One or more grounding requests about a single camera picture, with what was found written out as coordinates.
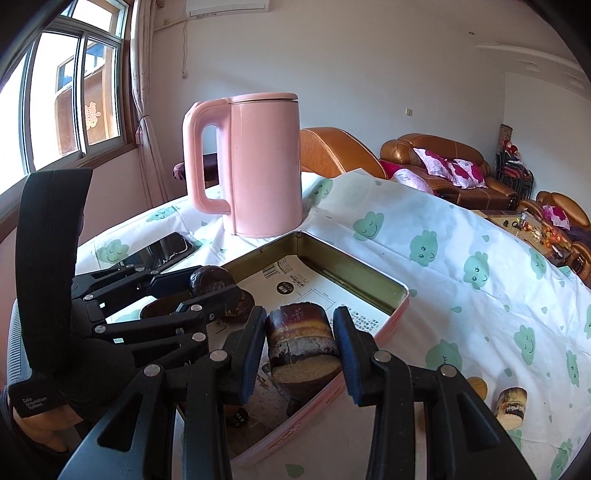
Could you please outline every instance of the brown sofa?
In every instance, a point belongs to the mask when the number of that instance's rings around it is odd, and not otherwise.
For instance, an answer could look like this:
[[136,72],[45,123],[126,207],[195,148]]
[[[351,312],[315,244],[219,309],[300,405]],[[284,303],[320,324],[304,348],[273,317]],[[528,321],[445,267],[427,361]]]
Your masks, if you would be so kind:
[[572,198],[562,193],[540,191],[535,200],[522,200],[518,210],[530,212],[538,220],[544,218],[542,207],[544,205],[557,206],[564,210],[571,224],[571,231],[565,231],[569,240],[574,240],[571,247],[571,256],[567,263],[579,278],[589,287],[591,286],[591,248],[590,245],[576,241],[575,229],[591,232],[591,222],[584,210]]
[[387,179],[384,169],[370,150],[340,128],[314,127],[300,131],[301,167],[327,179],[362,168],[379,179]]
[[[429,175],[413,148],[431,150],[443,158],[474,162],[482,170],[488,188],[462,190],[446,179]],[[491,177],[491,168],[482,154],[460,142],[434,135],[408,134],[386,142],[380,151],[380,158],[405,165],[424,178],[436,195],[462,207],[472,210],[515,210],[517,207],[517,192]]]

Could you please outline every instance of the window pane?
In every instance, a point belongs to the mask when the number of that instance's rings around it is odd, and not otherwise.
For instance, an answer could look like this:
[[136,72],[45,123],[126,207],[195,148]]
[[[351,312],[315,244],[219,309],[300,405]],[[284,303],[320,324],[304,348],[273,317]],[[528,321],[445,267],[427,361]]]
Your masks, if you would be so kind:
[[84,62],[84,110],[89,145],[119,136],[115,57],[113,47],[88,41]]
[[25,176],[22,169],[18,135],[18,99],[21,90],[23,58],[0,91],[0,193],[5,192]]
[[122,6],[107,0],[78,0],[72,18],[121,36],[123,13]]
[[44,33],[39,41],[31,80],[31,143],[37,170],[78,150],[72,114],[77,45],[77,38],[56,33]]

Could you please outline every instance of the white tablecloth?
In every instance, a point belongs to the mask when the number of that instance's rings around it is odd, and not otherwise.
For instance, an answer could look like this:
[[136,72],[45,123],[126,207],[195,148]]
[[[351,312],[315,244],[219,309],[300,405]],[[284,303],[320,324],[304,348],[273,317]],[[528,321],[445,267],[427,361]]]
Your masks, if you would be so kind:
[[[556,480],[591,431],[591,291],[568,269],[444,200],[362,171],[302,179],[300,228],[411,289],[387,349],[412,365],[447,362],[466,378],[482,377],[490,407],[502,390],[525,388],[525,421],[510,435],[538,479]],[[208,195],[219,197],[219,189]],[[174,231],[198,247],[174,269],[223,264],[271,240],[228,235],[220,216],[194,210],[185,197],[82,245],[76,272],[109,267]],[[112,320],[138,315],[133,306]],[[270,457],[234,468],[234,478],[364,478],[373,418],[372,408],[357,408],[343,394]],[[426,475],[424,448],[419,431],[417,478]]]

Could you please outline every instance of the person's hand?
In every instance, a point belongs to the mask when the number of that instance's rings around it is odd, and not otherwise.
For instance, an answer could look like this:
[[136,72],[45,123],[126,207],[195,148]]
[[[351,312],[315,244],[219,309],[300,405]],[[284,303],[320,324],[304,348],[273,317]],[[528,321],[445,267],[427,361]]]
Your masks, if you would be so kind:
[[57,432],[73,427],[82,421],[69,405],[57,407],[26,419],[21,418],[13,408],[12,417],[22,432],[33,442],[45,445],[56,452],[65,452],[68,449]]

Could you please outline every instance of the smartphone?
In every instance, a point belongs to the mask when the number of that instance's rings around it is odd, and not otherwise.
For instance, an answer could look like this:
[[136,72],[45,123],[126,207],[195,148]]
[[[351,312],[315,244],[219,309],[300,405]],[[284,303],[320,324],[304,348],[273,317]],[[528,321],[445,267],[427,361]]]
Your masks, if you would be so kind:
[[117,265],[133,265],[136,270],[157,270],[162,272],[187,258],[195,247],[180,233],[174,232],[131,254]]

